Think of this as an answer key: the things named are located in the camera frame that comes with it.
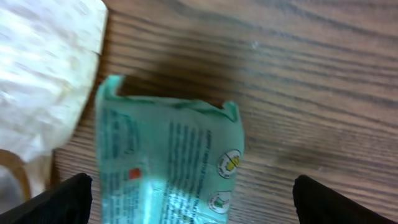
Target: table surface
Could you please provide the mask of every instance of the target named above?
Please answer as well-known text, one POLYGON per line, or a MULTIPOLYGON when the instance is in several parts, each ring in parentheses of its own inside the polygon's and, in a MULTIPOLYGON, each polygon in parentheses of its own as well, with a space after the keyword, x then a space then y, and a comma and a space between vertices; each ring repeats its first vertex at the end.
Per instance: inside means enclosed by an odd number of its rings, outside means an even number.
MULTIPOLYGON (((126 73, 138 94, 238 102, 246 151, 231 223, 298 223, 300 174, 398 221, 396 0, 105 3, 96 86, 126 73)), ((93 177, 100 223, 92 99, 55 162, 62 180, 93 177)))

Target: brown wooden surface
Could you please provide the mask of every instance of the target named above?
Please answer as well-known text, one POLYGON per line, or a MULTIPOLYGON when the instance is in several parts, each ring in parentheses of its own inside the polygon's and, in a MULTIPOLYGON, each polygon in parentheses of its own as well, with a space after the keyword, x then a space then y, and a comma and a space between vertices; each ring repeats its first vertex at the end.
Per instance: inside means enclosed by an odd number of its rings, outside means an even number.
MULTIPOLYGON (((398 221, 396 0, 107 0, 98 84, 127 73, 145 95, 240 105, 244 162, 231 223, 298 223, 292 184, 307 174, 398 221)), ((93 177, 92 102, 62 179, 93 177)))

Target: wooden table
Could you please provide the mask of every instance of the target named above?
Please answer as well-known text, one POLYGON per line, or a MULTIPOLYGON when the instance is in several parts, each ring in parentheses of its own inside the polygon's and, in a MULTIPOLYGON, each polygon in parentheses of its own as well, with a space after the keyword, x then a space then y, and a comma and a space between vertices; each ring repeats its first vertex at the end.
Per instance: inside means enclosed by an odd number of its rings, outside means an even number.
MULTIPOLYGON (((231 223, 298 223, 299 174, 398 221, 395 0, 107 0, 96 84, 135 77, 140 94, 235 100, 246 130, 231 223)), ((56 152, 61 179, 93 177, 93 103, 56 152)))

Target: plastic wrapper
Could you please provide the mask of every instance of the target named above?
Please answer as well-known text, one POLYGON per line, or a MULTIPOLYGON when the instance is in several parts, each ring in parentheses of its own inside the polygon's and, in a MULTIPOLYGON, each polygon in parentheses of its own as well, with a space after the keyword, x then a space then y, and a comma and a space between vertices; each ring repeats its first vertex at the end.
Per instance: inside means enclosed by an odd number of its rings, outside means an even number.
POLYGON ((238 107, 116 94, 96 95, 96 152, 103 223, 227 223, 244 151, 238 107))

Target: red square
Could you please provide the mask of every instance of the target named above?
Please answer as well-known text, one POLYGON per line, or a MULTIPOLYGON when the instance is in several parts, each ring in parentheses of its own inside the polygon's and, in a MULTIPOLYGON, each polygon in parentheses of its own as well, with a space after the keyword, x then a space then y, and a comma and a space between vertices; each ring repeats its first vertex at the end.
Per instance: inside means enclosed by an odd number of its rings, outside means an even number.
POLYGON ((141 170, 138 168, 131 169, 129 172, 130 180, 140 179, 141 178, 141 170))

